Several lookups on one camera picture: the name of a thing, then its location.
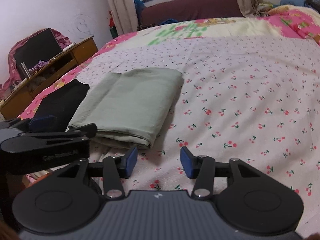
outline silver screw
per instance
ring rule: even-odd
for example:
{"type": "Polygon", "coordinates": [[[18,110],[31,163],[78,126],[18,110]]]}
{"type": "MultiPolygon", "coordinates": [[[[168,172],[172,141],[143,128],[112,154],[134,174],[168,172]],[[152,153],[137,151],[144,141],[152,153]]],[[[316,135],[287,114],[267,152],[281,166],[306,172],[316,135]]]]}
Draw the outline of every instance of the silver screw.
{"type": "Polygon", "coordinates": [[[206,197],[210,195],[210,191],[205,188],[198,188],[195,190],[195,195],[197,197],[206,197]]]}
{"type": "Polygon", "coordinates": [[[122,191],[119,189],[111,189],[107,192],[107,196],[111,198],[117,198],[122,196],[122,191]]]}

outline ridged gray surface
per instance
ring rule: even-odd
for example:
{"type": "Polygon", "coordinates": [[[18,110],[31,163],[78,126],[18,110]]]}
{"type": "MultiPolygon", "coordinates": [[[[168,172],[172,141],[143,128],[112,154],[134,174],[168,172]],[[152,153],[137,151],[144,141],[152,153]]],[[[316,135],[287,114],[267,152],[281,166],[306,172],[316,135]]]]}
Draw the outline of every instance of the ridged gray surface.
{"type": "Polygon", "coordinates": [[[234,230],[215,213],[210,203],[192,200],[186,191],[131,191],[130,196],[124,200],[108,202],[95,220],[73,233],[37,236],[23,231],[20,238],[22,240],[301,239],[293,232],[281,236],[258,237],[234,230]]]}

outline black cloth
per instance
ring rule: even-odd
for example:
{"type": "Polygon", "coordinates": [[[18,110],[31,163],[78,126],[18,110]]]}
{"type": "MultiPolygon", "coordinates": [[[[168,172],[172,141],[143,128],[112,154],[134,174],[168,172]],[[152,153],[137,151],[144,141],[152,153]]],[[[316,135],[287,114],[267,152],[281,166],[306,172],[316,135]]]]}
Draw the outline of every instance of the black cloth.
{"type": "Polygon", "coordinates": [[[54,115],[55,124],[46,127],[42,132],[64,132],[74,113],[83,101],[90,86],[74,79],[63,87],[47,95],[40,103],[33,118],[54,115]]]}

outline folded green cloth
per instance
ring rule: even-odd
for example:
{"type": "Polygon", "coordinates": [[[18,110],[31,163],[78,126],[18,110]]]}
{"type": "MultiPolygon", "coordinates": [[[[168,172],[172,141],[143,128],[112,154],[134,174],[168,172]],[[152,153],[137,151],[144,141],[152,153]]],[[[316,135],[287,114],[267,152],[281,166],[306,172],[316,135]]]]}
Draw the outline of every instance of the folded green cloth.
{"type": "Polygon", "coordinates": [[[95,123],[96,142],[114,148],[137,145],[149,149],[182,83],[182,74],[169,68],[110,72],[88,92],[69,126],[95,123]]]}

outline wooden cabinet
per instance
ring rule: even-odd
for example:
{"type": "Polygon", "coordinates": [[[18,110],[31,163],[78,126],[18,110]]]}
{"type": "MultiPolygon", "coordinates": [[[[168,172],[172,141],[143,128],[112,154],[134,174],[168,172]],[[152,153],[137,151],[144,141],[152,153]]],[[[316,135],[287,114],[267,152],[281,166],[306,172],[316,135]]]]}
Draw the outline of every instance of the wooden cabinet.
{"type": "Polygon", "coordinates": [[[65,73],[85,62],[98,51],[93,36],[58,54],[17,88],[0,106],[5,119],[20,115],[42,90],[60,79],[65,73]]]}

